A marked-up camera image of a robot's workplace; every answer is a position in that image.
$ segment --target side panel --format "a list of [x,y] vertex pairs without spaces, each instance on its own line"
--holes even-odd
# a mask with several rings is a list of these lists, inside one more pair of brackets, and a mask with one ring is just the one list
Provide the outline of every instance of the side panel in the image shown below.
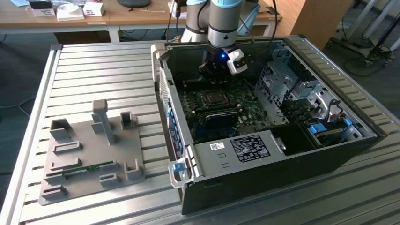
[[182,195],[181,213],[189,214],[226,204],[328,173],[378,141],[378,137],[372,137],[196,184],[188,184]]

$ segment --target barcode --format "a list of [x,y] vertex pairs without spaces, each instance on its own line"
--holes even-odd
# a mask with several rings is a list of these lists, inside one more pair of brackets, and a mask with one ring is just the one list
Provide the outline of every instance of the barcode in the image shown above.
[[225,146],[224,146],[224,143],[222,143],[222,142],[213,143],[213,144],[210,144],[210,145],[209,145],[209,147],[210,147],[210,150],[217,150],[217,149],[222,149],[222,148],[225,148]]

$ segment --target table leg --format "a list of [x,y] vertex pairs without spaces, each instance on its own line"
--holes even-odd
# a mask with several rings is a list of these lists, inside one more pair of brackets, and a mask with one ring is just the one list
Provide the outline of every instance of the table leg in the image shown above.
[[274,22],[269,21],[269,23],[265,26],[264,34],[262,36],[270,37],[273,34],[273,29],[274,29]]
[[120,30],[118,26],[108,26],[108,34],[112,43],[120,42],[118,30]]

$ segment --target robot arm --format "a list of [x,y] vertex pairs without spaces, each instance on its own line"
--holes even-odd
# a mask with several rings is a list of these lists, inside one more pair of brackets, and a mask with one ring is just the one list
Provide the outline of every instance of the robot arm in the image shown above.
[[229,70],[230,74],[241,73],[248,67],[244,53],[234,45],[240,16],[249,21],[250,27],[258,4],[242,0],[188,0],[186,4],[186,29],[181,41],[208,41],[209,45],[205,62],[200,66],[201,74],[209,78],[210,74],[222,74],[224,70]]

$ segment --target small white box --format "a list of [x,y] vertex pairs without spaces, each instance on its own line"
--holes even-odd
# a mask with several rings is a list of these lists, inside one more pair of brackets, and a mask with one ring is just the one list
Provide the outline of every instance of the small white box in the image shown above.
[[54,10],[52,8],[50,1],[29,1],[32,12],[34,16],[54,16]]
[[70,12],[66,10],[60,10],[61,6],[58,6],[57,8],[57,21],[82,20],[85,18],[82,16],[82,11],[80,7],[77,7],[77,9]]
[[82,13],[85,16],[102,16],[104,6],[101,2],[86,2],[82,7]]
[[54,16],[54,10],[52,8],[42,8],[42,9],[32,9],[34,16]]

